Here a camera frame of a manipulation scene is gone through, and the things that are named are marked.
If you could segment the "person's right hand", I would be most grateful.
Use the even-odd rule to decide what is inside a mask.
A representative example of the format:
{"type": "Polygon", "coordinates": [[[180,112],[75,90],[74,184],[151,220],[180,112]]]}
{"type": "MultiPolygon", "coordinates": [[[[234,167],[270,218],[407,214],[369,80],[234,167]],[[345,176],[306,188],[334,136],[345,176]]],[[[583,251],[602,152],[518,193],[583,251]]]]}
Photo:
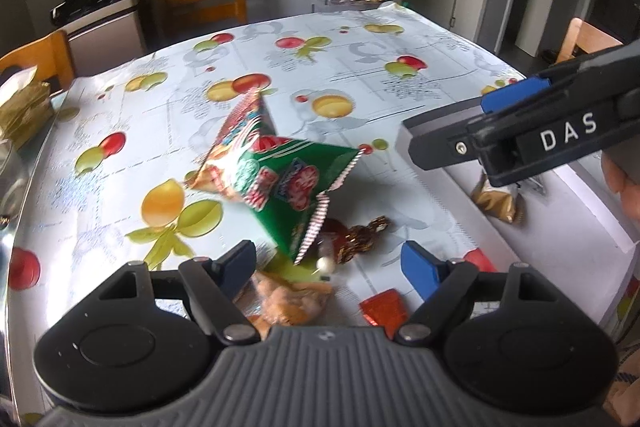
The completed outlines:
{"type": "Polygon", "coordinates": [[[601,156],[601,166],[608,188],[620,196],[624,213],[636,221],[640,218],[640,187],[620,169],[607,153],[601,156]]]}

